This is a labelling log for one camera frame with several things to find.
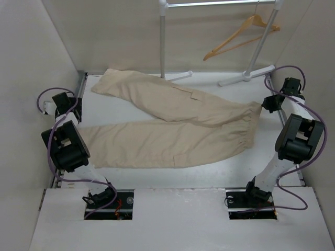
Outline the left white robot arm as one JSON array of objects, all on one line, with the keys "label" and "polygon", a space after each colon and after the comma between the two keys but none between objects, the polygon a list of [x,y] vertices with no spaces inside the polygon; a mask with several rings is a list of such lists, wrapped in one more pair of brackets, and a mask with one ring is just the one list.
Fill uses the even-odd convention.
[{"label": "left white robot arm", "polygon": [[83,200],[94,211],[113,208],[117,191],[90,163],[90,152],[77,128],[82,120],[81,100],[66,88],[57,89],[63,92],[52,97],[55,124],[41,133],[50,170],[61,181],[87,183],[89,192]]}]

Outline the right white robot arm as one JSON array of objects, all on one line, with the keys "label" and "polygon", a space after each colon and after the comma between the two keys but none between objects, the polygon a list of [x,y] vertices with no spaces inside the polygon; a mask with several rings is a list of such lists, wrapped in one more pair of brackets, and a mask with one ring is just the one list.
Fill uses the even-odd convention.
[{"label": "right white robot arm", "polygon": [[262,107],[273,113],[282,111],[286,123],[275,142],[275,155],[266,168],[246,186],[243,201],[249,207],[265,203],[279,184],[280,178],[291,173],[294,166],[309,161],[321,138],[327,137],[325,122],[305,105],[302,85],[296,78],[286,78],[280,91],[264,98]]}]

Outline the beige trousers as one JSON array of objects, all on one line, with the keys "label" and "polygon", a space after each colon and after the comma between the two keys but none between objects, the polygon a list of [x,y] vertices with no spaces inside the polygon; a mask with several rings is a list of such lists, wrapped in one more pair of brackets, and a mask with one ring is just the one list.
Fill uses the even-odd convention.
[{"label": "beige trousers", "polygon": [[79,130],[97,167],[187,168],[240,154],[254,144],[262,107],[240,104],[137,71],[108,69],[92,92],[153,116]]}]

